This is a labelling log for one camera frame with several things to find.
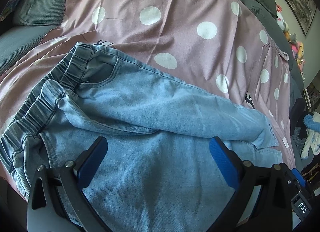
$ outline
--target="jeans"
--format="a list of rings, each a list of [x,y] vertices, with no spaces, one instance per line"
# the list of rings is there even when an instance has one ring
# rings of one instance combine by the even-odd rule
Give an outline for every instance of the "jeans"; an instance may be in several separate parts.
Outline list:
[[[38,165],[75,160],[99,135],[108,153],[83,191],[115,232],[207,230],[234,192],[210,155],[213,136],[254,165],[282,161],[259,111],[83,43],[32,89],[1,137],[0,157],[28,197]]]

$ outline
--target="framed picture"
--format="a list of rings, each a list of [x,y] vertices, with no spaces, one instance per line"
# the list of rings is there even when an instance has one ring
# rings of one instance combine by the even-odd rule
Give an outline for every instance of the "framed picture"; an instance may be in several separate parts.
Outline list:
[[[313,0],[286,0],[297,21],[306,35],[316,14],[316,3]]]

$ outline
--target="blue gripper pad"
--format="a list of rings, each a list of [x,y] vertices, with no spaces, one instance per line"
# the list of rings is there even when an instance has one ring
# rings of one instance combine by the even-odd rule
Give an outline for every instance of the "blue gripper pad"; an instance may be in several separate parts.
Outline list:
[[[210,153],[213,159],[215,160],[228,186],[237,190],[240,185],[239,171],[232,164],[231,159],[227,156],[227,153],[224,151],[229,149],[224,145],[222,141],[221,143],[223,144],[224,149],[220,146],[220,144],[216,141],[215,138],[212,138],[209,142]]]
[[[300,174],[300,172],[298,172],[298,170],[296,168],[293,168],[291,170],[291,172],[293,173],[293,175],[297,178],[298,182],[301,184],[302,187],[306,186],[306,180],[302,177],[302,175]]]
[[[79,189],[87,188],[97,172],[102,160],[108,152],[108,142],[104,137],[98,137],[89,150],[92,150],[78,171]]]

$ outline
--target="stuffed toy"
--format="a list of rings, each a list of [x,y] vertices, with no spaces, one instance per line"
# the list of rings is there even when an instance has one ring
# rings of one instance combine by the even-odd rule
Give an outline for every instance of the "stuffed toy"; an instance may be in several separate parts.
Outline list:
[[[290,41],[289,43],[295,45],[297,47],[297,35],[294,33],[294,34],[290,34]]]
[[[277,7],[277,11],[281,13],[282,12],[282,7],[279,6],[278,4],[276,4],[276,7]]]
[[[303,49],[303,43],[302,42],[297,42],[299,45],[298,48],[298,59],[302,60],[303,59],[303,54],[304,54],[304,49]]]
[[[291,46],[293,58],[296,60],[298,58],[298,48],[296,45],[294,45],[292,43],[290,43],[290,46]]]
[[[288,23],[284,20],[282,14],[280,13],[281,10],[277,10],[277,17],[276,21],[280,29],[283,31],[285,38],[290,42],[290,33],[289,33],[289,25]]]
[[[300,71],[302,72],[303,66],[305,65],[306,61],[303,57],[304,50],[303,50],[303,43],[302,42],[297,42],[298,44],[298,52],[297,52],[297,64],[299,66]]]
[[[277,11],[277,17],[276,17],[278,26],[281,28],[282,31],[285,30],[285,20],[283,19],[283,16],[279,11]]]

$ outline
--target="pink bed sheet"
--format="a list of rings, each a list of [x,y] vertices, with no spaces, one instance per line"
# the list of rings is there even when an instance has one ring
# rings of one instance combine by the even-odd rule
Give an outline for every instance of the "pink bed sheet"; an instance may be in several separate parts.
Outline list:
[[[287,57],[239,0],[66,0],[62,24],[2,77],[0,135],[32,87],[78,41],[114,43],[163,72],[261,111],[283,161],[295,167]]]

